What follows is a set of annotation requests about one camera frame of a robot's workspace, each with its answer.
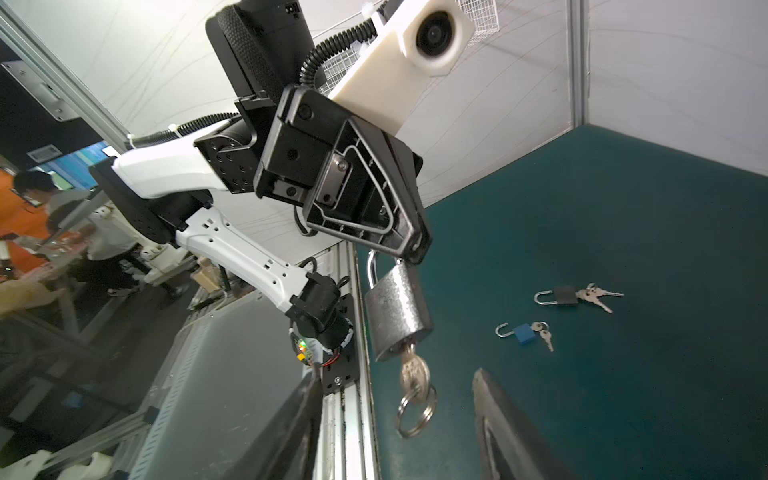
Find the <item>key ring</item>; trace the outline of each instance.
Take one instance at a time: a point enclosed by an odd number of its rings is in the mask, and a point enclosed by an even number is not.
[[[406,393],[404,397],[402,397],[402,399],[400,400],[400,406],[397,407],[397,421],[395,425],[397,428],[397,432],[404,439],[412,439],[413,437],[421,433],[422,430],[429,424],[429,420],[432,419],[432,415],[435,413],[435,407],[437,406],[437,390],[435,389],[435,386],[430,383],[429,393],[432,394],[434,399],[427,404],[426,408],[424,409],[424,412],[422,412],[422,419],[419,420],[419,423],[417,423],[416,426],[410,430],[406,430],[404,432],[400,429],[400,420],[402,419],[402,415],[406,412],[409,402],[413,400],[413,397],[415,397],[418,393],[419,393],[418,388],[410,390],[408,393]]]

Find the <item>metal plate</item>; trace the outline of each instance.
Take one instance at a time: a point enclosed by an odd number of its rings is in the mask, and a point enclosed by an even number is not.
[[[80,117],[23,60],[4,61],[2,66],[56,121]]]

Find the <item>black cable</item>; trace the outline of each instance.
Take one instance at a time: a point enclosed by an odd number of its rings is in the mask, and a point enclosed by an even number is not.
[[[301,224],[301,220],[299,219],[299,208],[294,206],[293,207],[293,221],[296,222],[296,226],[299,228],[299,233],[302,234],[304,237],[314,237],[317,235],[317,230],[314,229],[306,229]]]
[[[167,141],[179,138],[179,135],[183,137],[184,135],[191,134],[194,131],[211,126],[222,120],[229,120],[237,115],[239,114],[226,113],[205,115],[204,117],[195,118],[192,121],[179,125],[177,131],[163,130],[143,137],[136,137],[131,141],[126,140],[125,147],[130,150],[131,148],[151,147],[152,145],[164,144]]]
[[[296,264],[296,266],[299,267],[299,268],[304,268],[309,262],[312,262],[313,272],[316,273],[317,272],[317,258],[315,258],[315,257],[307,257],[304,260],[301,260],[300,262],[298,262]]]
[[[382,3],[376,11],[383,13],[386,3]],[[315,88],[315,75],[323,63],[352,47],[355,41],[363,43],[374,38],[376,38],[376,27],[373,26],[373,20],[370,18],[359,25],[340,31],[331,38],[326,38],[307,54],[299,71],[299,83]]]

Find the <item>keys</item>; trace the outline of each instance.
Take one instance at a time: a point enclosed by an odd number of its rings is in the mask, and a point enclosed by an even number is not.
[[[404,395],[408,395],[412,390],[416,390],[412,398],[413,403],[424,403],[429,394],[429,384],[431,378],[427,362],[416,355],[415,345],[409,344],[400,354],[402,367],[400,368],[400,387]]]
[[[541,339],[547,343],[549,351],[554,352],[554,347],[552,347],[552,333],[549,331],[549,325],[546,322],[533,322],[531,324],[531,329],[534,332],[538,332]]]
[[[554,347],[552,346],[552,334],[549,332],[549,330],[543,329],[538,333],[538,335],[547,343],[549,351],[554,352]]]
[[[595,305],[601,307],[603,310],[605,310],[608,313],[613,313],[614,311],[609,309],[607,306],[605,306],[605,303],[602,303],[597,295],[592,290],[583,289],[576,292],[576,295],[587,302],[594,303]]]
[[[582,300],[585,300],[590,303],[594,303],[595,305],[599,306],[603,310],[605,310],[608,313],[613,313],[614,311],[605,306],[604,303],[600,301],[598,297],[608,295],[608,296],[624,296],[623,293],[619,292],[609,292],[607,290],[601,289],[599,286],[595,286],[594,283],[590,283],[587,285],[587,288],[579,290],[576,292],[576,296],[579,297]]]
[[[533,322],[531,324],[531,330],[534,332],[541,332],[542,330],[549,330],[549,324],[546,322]]]

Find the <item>camera lens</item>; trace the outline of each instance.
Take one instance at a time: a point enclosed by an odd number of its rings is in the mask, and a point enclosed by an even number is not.
[[[436,57],[448,50],[452,38],[451,18],[445,12],[435,12],[419,26],[416,47],[427,57]]]

